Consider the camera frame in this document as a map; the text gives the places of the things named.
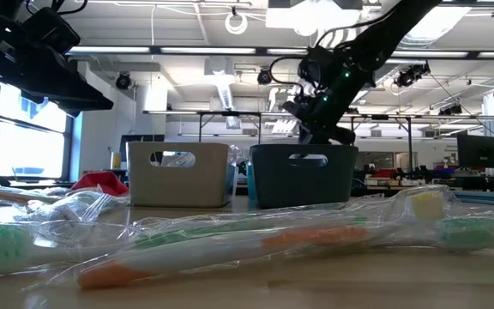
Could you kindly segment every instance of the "computer monitor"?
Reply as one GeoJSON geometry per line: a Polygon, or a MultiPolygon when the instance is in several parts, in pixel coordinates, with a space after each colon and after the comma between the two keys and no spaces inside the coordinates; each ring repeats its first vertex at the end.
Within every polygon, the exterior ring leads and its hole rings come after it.
{"type": "Polygon", "coordinates": [[[456,142],[461,167],[494,168],[494,137],[458,135],[456,142]]]}

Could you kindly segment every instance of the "black robotic arm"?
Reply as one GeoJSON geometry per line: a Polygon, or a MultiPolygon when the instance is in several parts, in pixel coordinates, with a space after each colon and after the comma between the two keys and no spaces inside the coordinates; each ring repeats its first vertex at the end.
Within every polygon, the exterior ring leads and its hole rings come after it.
{"type": "Polygon", "coordinates": [[[374,21],[354,25],[370,24],[355,40],[341,43],[332,51],[318,44],[309,48],[298,66],[298,75],[314,85],[316,92],[304,95],[301,91],[294,102],[283,106],[299,120],[300,142],[327,144],[332,139],[353,143],[355,134],[337,127],[340,118],[366,83],[375,87],[374,72],[392,56],[403,37],[441,2],[401,0],[374,21]]]}

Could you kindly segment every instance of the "dark gray storage bin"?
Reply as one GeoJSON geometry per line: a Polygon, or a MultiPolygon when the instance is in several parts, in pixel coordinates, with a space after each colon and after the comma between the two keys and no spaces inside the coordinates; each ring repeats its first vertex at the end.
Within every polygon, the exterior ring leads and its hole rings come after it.
{"type": "Polygon", "coordinates": [[[350,198],[356,147],[266,144],[251,147],[250,156],[261,208],[345,202],[350,198]],[[310,156],[299,159],[294,155],[310,156]],[[310,159],[313,155],[326,159],[310,159]]]}

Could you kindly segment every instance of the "lab workbench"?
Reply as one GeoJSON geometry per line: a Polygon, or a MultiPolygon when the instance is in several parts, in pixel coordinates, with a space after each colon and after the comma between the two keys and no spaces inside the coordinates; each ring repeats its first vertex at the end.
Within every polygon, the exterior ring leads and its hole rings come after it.
{"type": "MultiPolygon", "coordinates": [[[[221,209],[130,207],[101,220],[243,212],[247,197],[221,209]]],[[[0,216],[9,209],[0,208],[0,216]]],[[[494,308],[494,250],[455,255],[385,249],[323,256],[78,291],[28,288],[47,274],[0,276],[0,308],[494,308]]]]}

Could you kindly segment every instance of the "storage bin handle hole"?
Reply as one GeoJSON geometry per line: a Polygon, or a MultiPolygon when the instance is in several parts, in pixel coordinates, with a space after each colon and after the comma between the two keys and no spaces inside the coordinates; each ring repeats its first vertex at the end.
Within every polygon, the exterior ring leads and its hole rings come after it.
{"type": "Polygon", "coordinates": [[[150,154],[153,167],[193,167],[196,156],[188,151],[154,151],[150,154]]]}
{"type": "Polygon", "coordinates": [[[289,164],[294,167],[325,167],[328,159],[324,154],[291,154],[289,164]]]}

